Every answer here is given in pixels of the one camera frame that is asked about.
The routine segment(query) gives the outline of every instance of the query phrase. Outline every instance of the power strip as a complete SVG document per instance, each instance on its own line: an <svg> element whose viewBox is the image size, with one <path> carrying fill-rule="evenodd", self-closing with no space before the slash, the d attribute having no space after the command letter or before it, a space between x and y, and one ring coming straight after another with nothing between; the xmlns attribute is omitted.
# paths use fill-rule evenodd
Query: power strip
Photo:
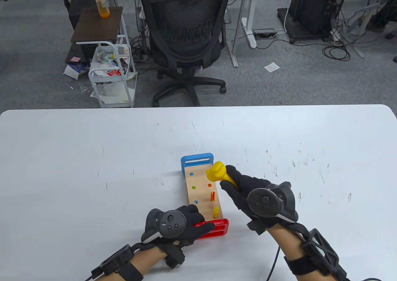
<svg viewBox="0 0 397 281"><path fill-rule="evenodd" d="M273 28L253 29L252 33L254 34L255 39L270 38L270 37L274 37L277 35L277 32Z"/></svg>

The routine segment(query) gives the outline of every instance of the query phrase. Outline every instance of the chair wheel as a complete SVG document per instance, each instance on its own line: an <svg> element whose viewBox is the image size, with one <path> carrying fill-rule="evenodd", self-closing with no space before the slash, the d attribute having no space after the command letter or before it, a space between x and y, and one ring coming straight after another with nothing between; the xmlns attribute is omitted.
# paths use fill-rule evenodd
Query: chair wheel
<svg viewBox="0 0 397 281"><path fill-rule="evenodd" d="M386 39L392 39L394 36L395 36L394 33L388 33L388 34L386 34L385 38Z"/></svg>

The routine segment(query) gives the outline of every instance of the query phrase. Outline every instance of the black office chair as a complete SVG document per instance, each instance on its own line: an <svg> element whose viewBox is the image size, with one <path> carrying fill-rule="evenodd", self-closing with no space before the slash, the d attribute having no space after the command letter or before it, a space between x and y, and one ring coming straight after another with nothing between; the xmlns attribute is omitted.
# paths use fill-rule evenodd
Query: black office chair
<svg viewBox="0 0 397 281"><path fill-rule="evenodd" d="M200 106L194 86L220 86L226 93L226 83L212 77L194 77L198 67L207 68L216 61L225 46L224 14L228 0L142 0L150 32L150 50L158 69L176 82L154 95L153 107L159 99L186 89L193 105Z"/></svg>

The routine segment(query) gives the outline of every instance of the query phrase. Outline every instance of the chair backrest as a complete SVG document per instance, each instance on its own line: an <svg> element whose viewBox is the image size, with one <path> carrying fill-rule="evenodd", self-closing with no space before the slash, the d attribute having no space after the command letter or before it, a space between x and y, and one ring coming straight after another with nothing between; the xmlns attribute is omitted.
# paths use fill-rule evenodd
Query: chair backrest
<svg viewBox="0 0 397 281"><path fill-rule="evenodd" d="M202 60L211 65L211 52L224 23L228 0L142 0L150 39L166 56L168 67Z"/></svg>

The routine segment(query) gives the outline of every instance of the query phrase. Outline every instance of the white cable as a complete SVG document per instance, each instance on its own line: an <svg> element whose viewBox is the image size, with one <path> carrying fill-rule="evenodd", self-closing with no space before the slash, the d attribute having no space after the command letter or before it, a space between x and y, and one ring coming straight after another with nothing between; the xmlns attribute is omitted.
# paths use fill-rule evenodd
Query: white cable
<svg viewBox="0 0 397 281"><path fill-rule="evenodd" d="M289 5L288 5L288 8L287 8L287 12L285 13L284 25L283 25L284 29L277 29L276 30L276 31L283 31L283 32L276 33L276 35L287 33L287 29L285 28L285 21L287 20L288 11L289 11L289 7L291 6L291 2L292 2L292 0L289 0Z"/></svg>

